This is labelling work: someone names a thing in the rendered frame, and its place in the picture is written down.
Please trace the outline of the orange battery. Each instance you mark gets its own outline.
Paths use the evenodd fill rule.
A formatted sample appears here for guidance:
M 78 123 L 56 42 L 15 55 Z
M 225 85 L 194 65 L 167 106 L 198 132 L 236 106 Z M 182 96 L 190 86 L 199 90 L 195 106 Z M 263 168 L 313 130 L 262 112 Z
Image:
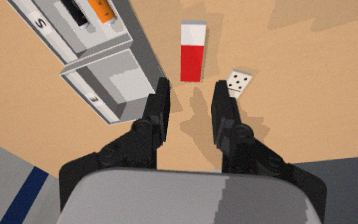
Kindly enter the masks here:
M 87 0 L 104 26 L 112 25 L 117 17 L 107 0 Z

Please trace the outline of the black battery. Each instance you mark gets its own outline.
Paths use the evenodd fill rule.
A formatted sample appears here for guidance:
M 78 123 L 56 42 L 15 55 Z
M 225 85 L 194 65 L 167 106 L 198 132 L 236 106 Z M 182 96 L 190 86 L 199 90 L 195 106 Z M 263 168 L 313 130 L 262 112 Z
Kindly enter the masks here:
M 74 0 L 60 1 L 81 29 L 87 28 L 88 25 L 90 25 L 89 21 Z

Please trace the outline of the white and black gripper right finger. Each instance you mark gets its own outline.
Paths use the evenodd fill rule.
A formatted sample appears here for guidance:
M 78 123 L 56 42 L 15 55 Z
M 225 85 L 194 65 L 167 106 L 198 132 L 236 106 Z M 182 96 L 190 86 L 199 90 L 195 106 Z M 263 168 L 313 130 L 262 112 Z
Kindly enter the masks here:
M 307 195 L 324 224 L 325 183 L 319 177 L 285 163 L 281 156 L 254 137 L 252 128 L 241 122 L 236 98 L 230 99 L 226 80 L 215 83 L 211 118 L 214 145 L 223 152 L 221 173 L 265 175 L 288 181 Z

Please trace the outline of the white domino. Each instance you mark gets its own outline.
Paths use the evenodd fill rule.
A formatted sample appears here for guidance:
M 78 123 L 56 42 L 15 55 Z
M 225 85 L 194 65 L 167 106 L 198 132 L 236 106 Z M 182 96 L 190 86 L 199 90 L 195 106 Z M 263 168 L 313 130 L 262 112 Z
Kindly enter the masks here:
M 251 78 L 251 73 L 232 68 L 226 79 L 230 97 L 238 99 Z

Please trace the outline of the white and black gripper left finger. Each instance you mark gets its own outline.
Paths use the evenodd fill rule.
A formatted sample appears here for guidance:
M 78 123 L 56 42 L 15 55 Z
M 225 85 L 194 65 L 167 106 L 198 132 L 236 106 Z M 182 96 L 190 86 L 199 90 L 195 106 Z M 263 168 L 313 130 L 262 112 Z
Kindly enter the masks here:
M 169 114 L 169 80 L 159 77 L 156 93 L 149 93 L 143 116 L 132 123 L 130 131 L 105 145 L 100 152 L 90 153 L 61 167 L 61 213 L 79 181 L 90 172 L 113 167 L 157 169 L 157 149 L 166 142 Z

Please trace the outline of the red and white eraser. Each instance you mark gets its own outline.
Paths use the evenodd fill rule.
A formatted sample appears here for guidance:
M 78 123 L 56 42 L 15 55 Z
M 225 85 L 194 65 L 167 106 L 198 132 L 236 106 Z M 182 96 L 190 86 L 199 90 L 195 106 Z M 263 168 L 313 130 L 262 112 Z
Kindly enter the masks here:
M 182 20 L 181 81 L 200 82 L 205 31 L 205 20 Z

